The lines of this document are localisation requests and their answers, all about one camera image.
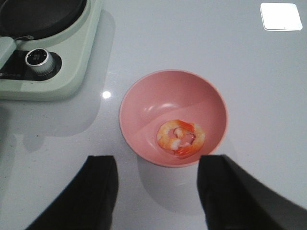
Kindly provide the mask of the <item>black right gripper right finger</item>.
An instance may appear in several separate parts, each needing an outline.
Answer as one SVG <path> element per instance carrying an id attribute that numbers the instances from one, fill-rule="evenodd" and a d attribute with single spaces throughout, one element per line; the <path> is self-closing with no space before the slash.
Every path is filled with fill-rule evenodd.
<path id="1" fill-rule="evenodd" d="M 307 211 L 226 155 L 201 156 L 197 189 L 210 230 L 305 230 Z"/>

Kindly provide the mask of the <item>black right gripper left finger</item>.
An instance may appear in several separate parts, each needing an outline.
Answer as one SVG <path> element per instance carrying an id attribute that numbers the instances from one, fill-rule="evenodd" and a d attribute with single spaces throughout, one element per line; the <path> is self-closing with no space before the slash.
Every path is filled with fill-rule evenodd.
<path id="1" fill-rule="evenodd" d="M 29 230 L 109 230 L 118 194 L 114 156 L 89 156 Z"/>

